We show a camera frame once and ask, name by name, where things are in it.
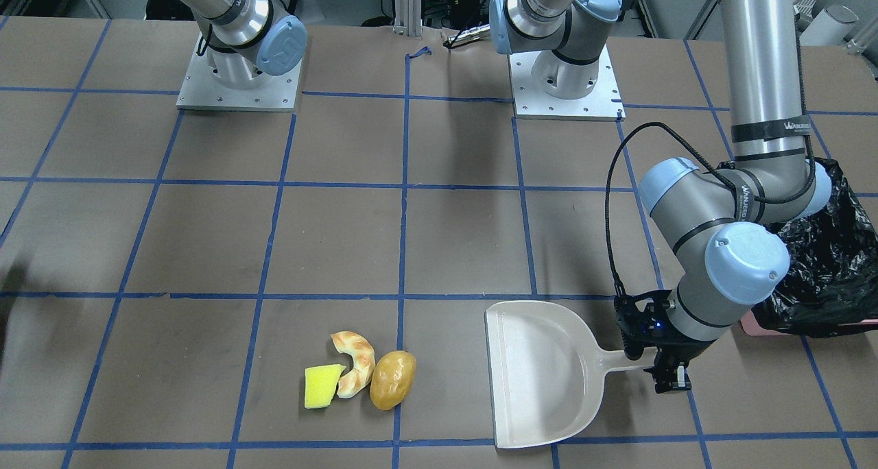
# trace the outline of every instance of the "light blue joint cap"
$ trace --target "light blue joint cap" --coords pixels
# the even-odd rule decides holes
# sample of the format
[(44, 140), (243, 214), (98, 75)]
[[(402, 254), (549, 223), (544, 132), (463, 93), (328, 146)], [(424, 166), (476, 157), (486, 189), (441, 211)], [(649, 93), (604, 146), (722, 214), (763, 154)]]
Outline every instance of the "light blue joint cap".
[(617, 21), (621, 14), (621, 0), (576, 0), (574, 3), (589, 15), (607, 23)]
[(753, 306), (774, 291), (790, 253), (776, 234), (752, 222), (733, 222), (716, 232), (704, 251), (704, 265), (716, 290), (729, 300)]
[(296, 68), (305, 55), (308, 31), (297, 17), (289, 15), (278, 20), (263, 38), (257, 53), (257, 68), (272, 76), (280, 76)]
[(683, 179), (683, 176), (694, 170), (698, 170), (696, 164), (685, 157), (662, 160), (662, 162), (652, 166), (652, 169), (643, 175), (639, 187), (640, 201), (643, 203), (646, 213), (652, 213), (652, 209), (665, 196), (665, 193), (680, 179)]
[(509, 23), (506, 21), (506, 12), (503, 10), (504, 4), (505, 0), (491, 0), (488, 6), (488, 22), (491, 23), (491, 41), (495, 45), (495, 51), (498, 54), (511, 54)]
[(802, 210), (802, 213), (796, 218), (800, 219), (820, 212), (822, 207), (825, 207), (826, 204), (829, 203), (829, 197), (831, 194), (832, 180), (829, 178), (829, 175), (826, 174), (826, 169), (824, 169), (822, 164), (815, 162), (814, 193), (811, 195), (811, 201), (808, 202), (808, 206), (806, 206), (805, 210)]

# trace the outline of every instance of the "metal frame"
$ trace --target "metal frame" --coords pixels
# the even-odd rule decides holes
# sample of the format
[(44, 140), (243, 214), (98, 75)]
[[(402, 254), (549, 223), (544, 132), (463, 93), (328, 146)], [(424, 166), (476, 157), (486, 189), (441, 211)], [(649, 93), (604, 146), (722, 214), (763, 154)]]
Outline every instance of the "metal frame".
[(405, 37), (420, 38), (422, 0), (395, 0), (395, 19), (393, 20), (393, 32)]
[(615, 121), (625, 118), (621, 105), (619, 86), (609, 60), (606, 45), (601, 51), (601, 75), (595, 88), (586, 97), (574, 100), (549, 96), (540, 90), (530, 69), (540, 51), (517, 53), (509, 56), (509, 75), (512, 78), (512, 95), (515, 99), (515, 116), (530, 119), (584, 119)]

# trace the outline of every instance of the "floor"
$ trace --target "floor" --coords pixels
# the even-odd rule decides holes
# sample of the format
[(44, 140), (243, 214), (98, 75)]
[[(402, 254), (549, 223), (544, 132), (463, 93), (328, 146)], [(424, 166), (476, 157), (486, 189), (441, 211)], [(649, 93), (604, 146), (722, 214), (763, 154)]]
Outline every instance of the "floor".
[[(728, 158), (721, 44), (612, 38), (627, 118), (580, 123), (515, 119), (490, 45), (326, 26), (295, 115), (178, 112), (195, 35), (0, 19), (0, 466), (878, 468), (876, 332), (736, 327), (693, 361), (689, 394), (614, 373), (576, 437), (493, 446), (486, 307), (552, 300), (621, 346), (608, 160), (653, 119)], [(878, 217), (875, 83), (840, 49), (803, 63), (818, 153)], [(629, 291), (680, 278), (636, 184), (677, 154), (644, 132), (615, 176)], [(303, 409), (303, 370), (344, 361), (342, 329), (417, 357), (398, 409)]]

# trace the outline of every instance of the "bread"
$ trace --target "bread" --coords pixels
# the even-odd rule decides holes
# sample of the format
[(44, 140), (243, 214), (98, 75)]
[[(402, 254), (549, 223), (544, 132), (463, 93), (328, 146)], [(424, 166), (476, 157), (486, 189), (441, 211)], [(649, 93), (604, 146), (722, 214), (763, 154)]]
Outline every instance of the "bread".
[(372, 379), (372, 372), (375, 371), (375, 350), (363, 335), (356, 332), (337, 332), (330, 337), (335, 350), (354, 358), (354, 366), (339, 379), (338, 391), (335, 393), (342, 399), (351, 399), (369, 385)]

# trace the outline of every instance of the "dustpan handle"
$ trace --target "dustpan handle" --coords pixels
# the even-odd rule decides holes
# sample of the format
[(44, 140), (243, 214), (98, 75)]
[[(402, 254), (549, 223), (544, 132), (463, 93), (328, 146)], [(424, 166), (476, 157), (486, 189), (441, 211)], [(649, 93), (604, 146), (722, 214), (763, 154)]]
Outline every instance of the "dustpan handle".
[(625, 357), (625, 351), (623, 350), (602, 350), (601, 359), (598, 363), (605, 372), (627, 372), (628, 370), (649, 368), (652, 366), (655, 356), (656, 348), (653, 347), (643, 350), (643, 356), (634, 361)]

